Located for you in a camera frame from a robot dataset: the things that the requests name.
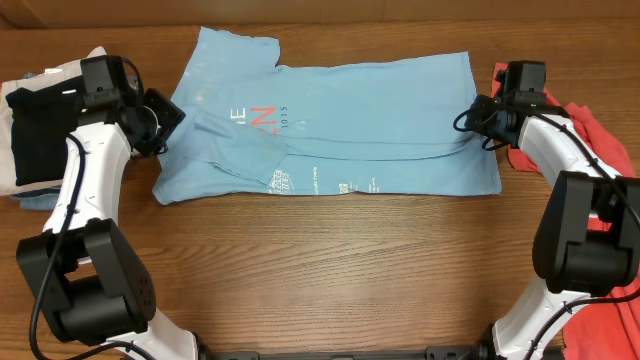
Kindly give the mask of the light blue printed t-shirt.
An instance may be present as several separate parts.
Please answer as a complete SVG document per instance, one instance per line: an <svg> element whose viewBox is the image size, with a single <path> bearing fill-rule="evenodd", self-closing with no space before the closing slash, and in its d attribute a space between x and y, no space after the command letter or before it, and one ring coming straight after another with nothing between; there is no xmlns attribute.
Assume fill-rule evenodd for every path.
<svg viewBox="0 0 640 360"><path fill-rule="evenodd" d="M495 156L453 126L475 96L465 52L290 67L274 38L204 28L153 192L165 205L238 192L497 194Z"/></svg>

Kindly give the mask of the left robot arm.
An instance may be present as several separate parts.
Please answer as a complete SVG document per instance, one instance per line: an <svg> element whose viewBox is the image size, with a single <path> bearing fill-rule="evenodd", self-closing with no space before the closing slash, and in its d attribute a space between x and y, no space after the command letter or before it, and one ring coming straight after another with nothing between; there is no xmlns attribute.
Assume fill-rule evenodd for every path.
<svg viewBox="0 0 640 360"><path fill-rule="evenodd" d="M113 55L83 59L70 79L21 88L7 102L18 183L61 180L42 232L16 252L35 298L32 321L91 356L209 358L197 335L157 308L151 276L117 224L127 163L164 153L183 111Z"/></svg>

